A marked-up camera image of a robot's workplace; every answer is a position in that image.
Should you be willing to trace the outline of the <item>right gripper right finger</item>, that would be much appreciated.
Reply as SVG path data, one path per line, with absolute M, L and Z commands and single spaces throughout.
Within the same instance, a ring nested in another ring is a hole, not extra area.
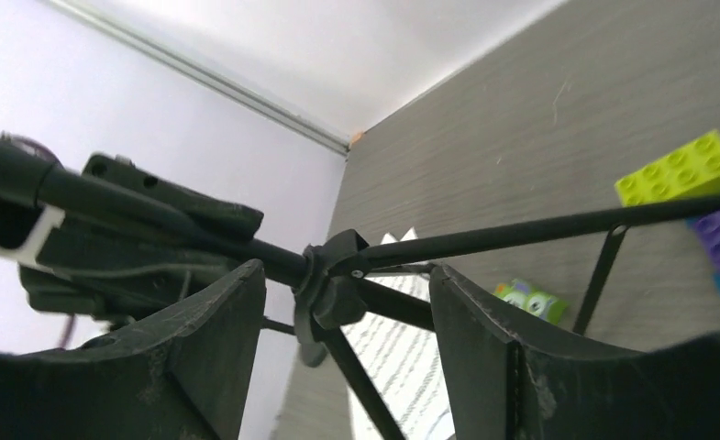
M 429 289 L 459 439 L 720 439 L 720 332 L 644 353 L 547 323 L 449 266 Z

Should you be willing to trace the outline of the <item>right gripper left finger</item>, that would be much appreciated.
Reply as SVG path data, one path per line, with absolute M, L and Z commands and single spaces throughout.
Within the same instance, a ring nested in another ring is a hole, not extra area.
M 235 439 L 266 301 L 250 260 L 73 350 L 0 353 L 0 439 Z

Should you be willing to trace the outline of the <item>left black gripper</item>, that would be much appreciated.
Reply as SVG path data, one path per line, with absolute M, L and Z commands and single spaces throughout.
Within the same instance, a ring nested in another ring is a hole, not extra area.
M 60 165 L 32 139 L 0 136 L 0 257 L 20 265 L 19 280 L 33 309 L 111 322 L 140 320 L 239 266 L 233 258 L 77 220 L 61 225 L 61 209 L 37 202 L 44 176 Z M 169 204 L 198 225 L 236 240 L 254 238 L 264 218 L 255 208 L 193 191 L 100 153 L 90 157 L 82 174 Z

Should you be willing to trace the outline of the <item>sheet music page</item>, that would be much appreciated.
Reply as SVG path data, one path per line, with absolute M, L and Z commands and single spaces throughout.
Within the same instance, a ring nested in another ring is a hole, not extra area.
M 343 332 L 407 439 L 455 434 L 433 333 L 372 313 Z
M 414 227 L 408 228 L 404 234 L 401 236 L 394 235 L 391 232 L 387 232 L 382 236 L 381 244 L 392 244 L 392 243 L 398 243 L 401 241 L 408 241 L 408 240 L 414 240 L 418 239 L 418 234 Z

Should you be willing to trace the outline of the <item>black music stand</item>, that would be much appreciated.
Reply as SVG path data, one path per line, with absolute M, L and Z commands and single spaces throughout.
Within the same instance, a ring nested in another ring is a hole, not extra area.
M 61 226 L 77 220 L 126 237 L 236 259 L 240 264 L 233 270 L 250 260 L 261 262 L 266 301 L 260 331 L 271 329 L 296 336 L 303 345 L 324 347 L 385 439 L 400 439 L 403 432 L 342 333 L 344 325 L 357 323 L 372 313 L 437 336 L 430 278 L 435 268 L 447 266 L 445 258 L 602 232 L 604 246 L 576 322 L 567 330 L 587 337 L 585 329 L 629 227 L 720 210 L 718 194 L 379 246 L 370 246 L 357 232 L 347 230 L 321 246 L 296 254 L 255 236 L 236 240 L 210 231 L 169 204 L 62 165 L 46 173 L 37 202 L 61 209 L 65 213 Z

